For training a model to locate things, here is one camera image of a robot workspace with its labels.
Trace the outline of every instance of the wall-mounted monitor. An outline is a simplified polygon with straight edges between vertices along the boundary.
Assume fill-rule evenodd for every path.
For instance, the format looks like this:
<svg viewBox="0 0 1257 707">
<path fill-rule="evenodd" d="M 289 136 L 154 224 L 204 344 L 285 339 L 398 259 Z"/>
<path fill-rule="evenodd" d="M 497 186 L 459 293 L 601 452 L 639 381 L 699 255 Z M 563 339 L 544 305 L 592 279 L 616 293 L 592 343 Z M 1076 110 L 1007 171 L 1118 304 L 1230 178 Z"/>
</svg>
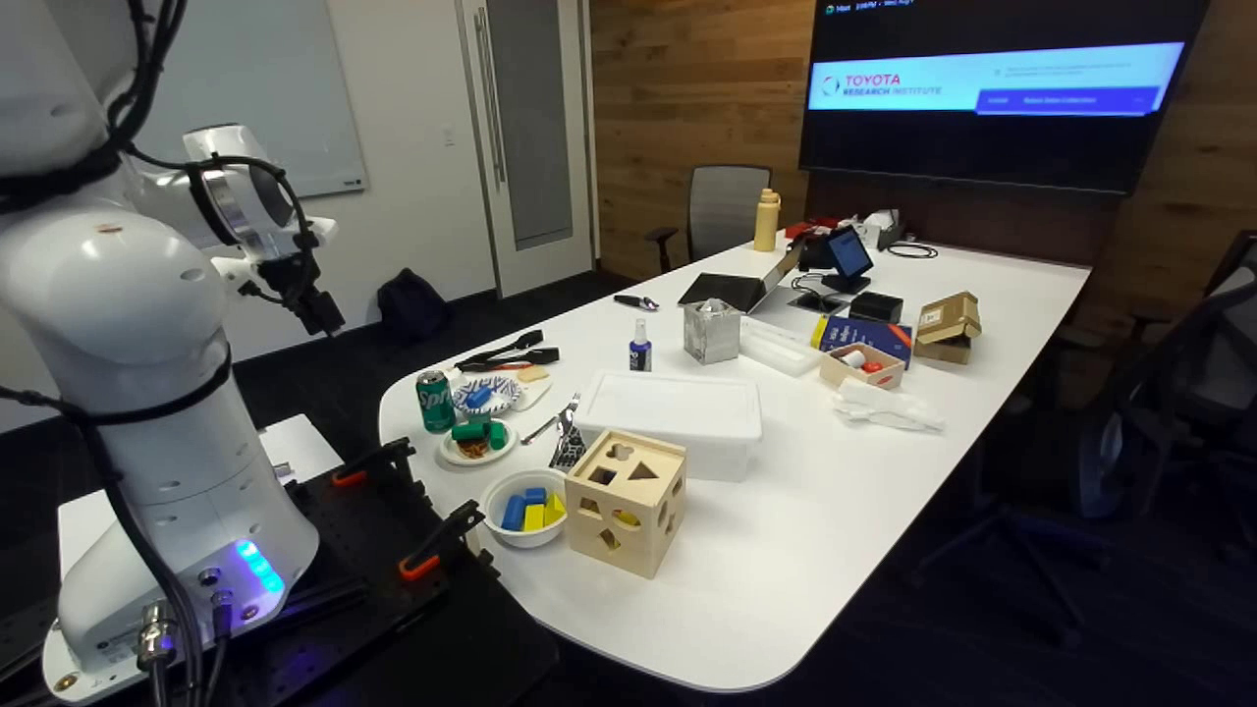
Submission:
<svg viewBox="0 0 1257 707">
<path fill-rule="evenodd" d="M 1207 0 L 819 0 L 802 164 L 1131 192 Z"/>
</svg>

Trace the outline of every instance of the door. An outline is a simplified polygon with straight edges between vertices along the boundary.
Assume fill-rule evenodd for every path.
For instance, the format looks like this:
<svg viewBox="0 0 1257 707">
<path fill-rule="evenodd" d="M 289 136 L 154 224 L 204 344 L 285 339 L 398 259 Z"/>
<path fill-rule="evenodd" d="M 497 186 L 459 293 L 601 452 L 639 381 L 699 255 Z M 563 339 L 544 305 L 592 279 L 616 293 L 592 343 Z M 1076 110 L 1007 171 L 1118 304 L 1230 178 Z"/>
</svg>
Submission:
<svg viewBox="0 0 1257 707">
<path fill-rule="evenodd" d="M 585 0 L 459 0 L 497 293 L 592 266 Z"/>
</svg>

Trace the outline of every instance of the white box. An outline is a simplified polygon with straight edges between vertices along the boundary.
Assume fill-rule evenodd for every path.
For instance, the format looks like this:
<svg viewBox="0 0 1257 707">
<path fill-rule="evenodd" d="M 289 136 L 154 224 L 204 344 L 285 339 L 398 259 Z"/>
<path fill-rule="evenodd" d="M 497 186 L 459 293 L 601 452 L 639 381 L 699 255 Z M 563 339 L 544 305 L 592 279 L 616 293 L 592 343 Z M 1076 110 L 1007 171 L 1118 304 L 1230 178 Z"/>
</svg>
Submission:
<svg viewBox="0 0 1257 707">
<path fill-rule="evenodd" d="M 691 479 L 737 479 L 749 471 L 760 410 L 747 378 L 609 373 L 580 393 L 575 412 L 585 445 L 601 433 L 639 433 L 679 445 Z"/>
</svg>

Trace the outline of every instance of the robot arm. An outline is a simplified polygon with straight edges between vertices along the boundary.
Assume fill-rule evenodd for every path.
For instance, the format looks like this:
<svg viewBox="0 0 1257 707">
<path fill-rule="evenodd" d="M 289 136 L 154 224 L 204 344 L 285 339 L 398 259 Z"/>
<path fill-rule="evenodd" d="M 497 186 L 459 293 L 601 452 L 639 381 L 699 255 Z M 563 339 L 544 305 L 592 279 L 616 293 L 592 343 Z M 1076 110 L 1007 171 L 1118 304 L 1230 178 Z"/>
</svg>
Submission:
<svg viewBox="0 0 1257 707">
<path fill-rule="evenodd" d="M 188 160 L 135 147 L 180 12 L 0 0 L 0 305 L 26 327 L 57 402 L 0 395 L 55 404 L 91 433 L 125 531 L 63 580 L 44 677 L 66 703 L 145 679 L 135 636 L 157 605 L 175 614 L 192 698 L 212 691 L 200 651 L 279 617 L 317 551 L 239 402 L 218 314 L 229 279 L 305 330 L 336 330 L 310 255 L 332 224 L 303 215 L 247 128 L 188 133 Z"/>
</svg>

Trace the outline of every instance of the whiteboard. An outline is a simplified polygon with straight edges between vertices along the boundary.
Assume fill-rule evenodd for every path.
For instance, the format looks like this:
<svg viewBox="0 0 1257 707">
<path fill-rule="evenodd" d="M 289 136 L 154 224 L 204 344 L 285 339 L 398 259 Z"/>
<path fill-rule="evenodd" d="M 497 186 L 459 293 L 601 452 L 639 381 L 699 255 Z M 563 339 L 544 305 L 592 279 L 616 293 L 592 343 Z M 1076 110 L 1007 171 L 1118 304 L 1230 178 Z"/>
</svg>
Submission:
<svg viewBox="0 0 1257 707">
<path fill-rule="evenodd" d="M 250 126 L 300 196 L 364 188 L 326 0 L 188 0 L 138 147 L 180 160 L 180 133 L 218 122 Z"/>
</svg>

